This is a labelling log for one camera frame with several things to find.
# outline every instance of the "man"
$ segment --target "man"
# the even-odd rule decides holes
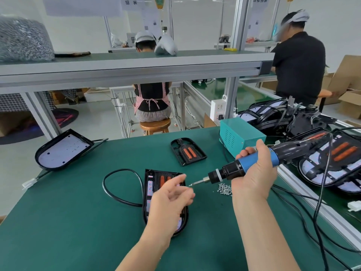
[[[244,177],[232,180],[233,208],[248,269],[300,271],[267,203],[269,191],[277,178],[277,168],[272,167],[271,153],[262,140],[257,141],[256,148],[257,163],[248,169]],[[247,147],[236,158],[254,152],[252,147]],[[179,186],[185,178],[183,174],[170,179],[154,193],[147,226],[139,242],[125,256],[116,271],[156,269],[177,229],[180,212],[196,199],[192,188]]]
[[[323,43],[304,31],[308,19],[305,10],[287,14],[277,34],[281,43],[272,50],[272,71],[278,79],[276,95],[292,96],[303,105],[316,102],[326,66]]]
[[[147,30],[135,36],[137,52],[154,52],[156,38]],[[172,110],[168,99],[172,82],[134,84],[137,100],[134,104],[135,117],[140,122],[155,122],[169,118]]]

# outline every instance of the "gray floor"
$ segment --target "gray floor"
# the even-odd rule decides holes
[[[201,121],[204,116],[201,111],[194,109],[192,101],[189,101],[191,112]],[[361,123],[361,120],[350,119],[347,116],[337,113],[338,104],[326,105],[324,113],[338,118],[339,120],[351,120]],[[76,132],[89,139],[109,138],[121,139],[120,124],[117,120],[114,106],[111,101],[100,101],[83,103],[70,107],[79,111],[79,117],[63,130],[72,128]],[[187,126],[193,127],[193,118],[186,113]],[[139,124],[134,125],[134,132],[131,136],[142,136],[143,131]],[[170,132],[178,131],[174,126],[174,120],[169,127]],[[11,145],[0,145],[0,216],[6,215],[21,198],[24,191],[22,184],[25,181],[37,176],[41,169],[35,163],[35,151],[47,140],[44,136],[29,141],[15,143]]]

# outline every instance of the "black rug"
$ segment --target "black rug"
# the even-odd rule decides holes
[[[57,108],[53,114],[60,128],[63,128],[78,118],[79,111],[71,108]],[[35,119],[31,116],[21,122],[20,126],[12,130],[4,137],[0,137],[0,145],[18,143],[43,136],[43,132],[38,126]]]

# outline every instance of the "hanging electric screwdriver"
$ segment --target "hanging electric screwdriver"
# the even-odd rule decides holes
[[[314,139],[308,139],[305,141],[291,141],[284,142],[278,145],[274,145],[269,148],[271,152],[271,161],[273,167],[280,164],[286,164],[291,162],[292,159],[299,158],[309,153],[311,148],[315,145]],[[232,180],[237,177],[243,177],[247,170],[257,162],[258,152],[250,154],[246,157],[236,159],[232,163],[226,164],[222,169],[216,169],[208,173],[207,177],[204,177],[198,182],[194,182],[190,187],[202,182],[222,182],[224,179]]]

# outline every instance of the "black shirt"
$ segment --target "black shirt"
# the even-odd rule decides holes
[[[303,105],[314,104],[326,66],[323,43],[302,31],[277,45],[272,52],[278,79],[276,95],[292,96]]]
[[[139,90],[138,85],[135,84],[135,94],[139,96]],[[140,91],[142,93],[143,99],[162,99],[163,98],[163,88],[162,83],[149,83],[149,84],[140,84]],[[169,83],[165,83],[165,92],[168,95],[169,94]],[[142,101],[142,103],[139,106],[140,111],[144,112],[155,112],[164,110],[168,107],[168,105],[163,100],[157,100],[158,102],[155,103],[154,101],[150,101],[150,109],[149,104],[146,100]]]

